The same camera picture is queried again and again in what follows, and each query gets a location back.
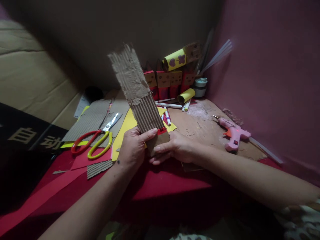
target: scissors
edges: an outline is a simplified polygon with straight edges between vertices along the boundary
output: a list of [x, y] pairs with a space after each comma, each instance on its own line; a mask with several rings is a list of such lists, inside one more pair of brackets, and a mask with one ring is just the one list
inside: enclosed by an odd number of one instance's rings
[[[96, 159], [96, 158], [99, 158], [101, 157], [103, 154], [105, 154], [110, 146], [111, 146], [111, 143], [112, 143], [112, 132], [109, 132], [110, 128], [112, 128], [112, 126], [114, 124], [116, 124], [116, 122], [121, 118], [122, 116], [122, 113], [117, 113], [114, 118], [107, 123], [107, 125], [101, 130], [96, 130], [96, 131], [92, 131], [92, 132], [88, 132], [86, 134], [83, 134], [81, 137], [79, 137], [73, 144], [73, 146], [71, 147], [71, 152], [73, 154], [81, 154], [83, 153], [84, 151], [86, 151], [88, 149], [88, 147], [90, 147], [90, 145], [93, 143], [93, 141], [97, 138], [97, 136], [100, 134], [100, 133], [105, 133], [103, 135], [103, 137], [90, 149], [90, 151], [88, 152], [88, 158], [89, 159]], [[81, 148], [79, 151], [76, 151], [76, 147], [79, 145], [80, 142], [82, 142], [83, 139], [87, 138], [88, 136], [90, 135], [93, 135], [93, 137], [90, 139], [90, 141], [87, 143], [87, 145], [85, 145], [84, 148]], [[101, 145], [101, 143], [104, 142], [104, 140], [106, 140], [106, 138], [109, 136], [109, 143], [108, 145], [106, 146], [106, 148], [99, 154], [95, 155], [95, 156], [92, 156], [93, 152]]]

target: white paper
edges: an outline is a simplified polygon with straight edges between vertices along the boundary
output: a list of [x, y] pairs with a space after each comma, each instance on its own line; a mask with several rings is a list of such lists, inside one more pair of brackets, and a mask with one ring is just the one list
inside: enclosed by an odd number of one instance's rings
[[78, 103], [78, 106], [77, 106], [77, 110], [74, 113], [74, 117], [79, 118], [81, 116], [81, 113], [83, 112], [84, 108], [89, 105], [90, 105], [90, 102], [88, 101], [86, 96], [84, 94], [82, 94], [80, 101]]

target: hot glue gun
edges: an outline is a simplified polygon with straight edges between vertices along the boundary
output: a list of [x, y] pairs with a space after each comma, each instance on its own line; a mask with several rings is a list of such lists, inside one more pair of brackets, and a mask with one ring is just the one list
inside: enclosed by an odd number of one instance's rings
[[221, 126], [225, 127], [228, 130], [227, 132], [224, 133], [224, 135], [230, 137], [230, 142], [224, 145], [227, 151], [237, 151], [240, 138], [247, 139], [251, 136], [251, 134], [248, 131], [241, 129], [241, 127], [234, 124], [233, 122], [225, 118], [219, 118], [217, 116], [214, 116], [214, 117], [218, 120], [218, 123]]

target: yellow scissor handle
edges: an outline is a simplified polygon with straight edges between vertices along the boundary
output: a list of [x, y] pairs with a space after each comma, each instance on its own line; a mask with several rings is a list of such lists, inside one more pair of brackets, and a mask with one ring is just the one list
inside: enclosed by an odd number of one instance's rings
[[[108, 135], [109, 135], [109, 143], [106, 146], [106, 148], [101, 153], [99, 153], [95, 156], [92, 156], [93, 152], [101, 145], [101, 143], [104, 142], [104, 140], [106, 140]], [[112, 143], [112, 132], [106, 131], [106, 133], [103, 135], [103, 137], [90, 149], [90, 151], [88, 152], [88, 158], [89, 159], [96, 159], [96, 158], [101, 157], [103, 154], [105, 154], [109, 150], [111, 143]]]

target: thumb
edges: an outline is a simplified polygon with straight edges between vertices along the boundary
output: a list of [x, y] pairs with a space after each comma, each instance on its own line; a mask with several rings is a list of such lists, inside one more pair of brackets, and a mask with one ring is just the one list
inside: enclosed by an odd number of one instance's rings
[[151, 129], [148, 132], [141, 134], [139, 136], [139, 140], [141, 142], [146, 142], [148, 140], [151, 140], [152, 138], [154, 138], [157, 135], [157, 132], [158, 132], [157, 128]]
[[154, 148], [154, 151], [156, 153], [165, 153], [172, 150], [174, 150], [174, 144], [172, 143], [172, 141], [169, 141], [167, 143], [162, 143]]

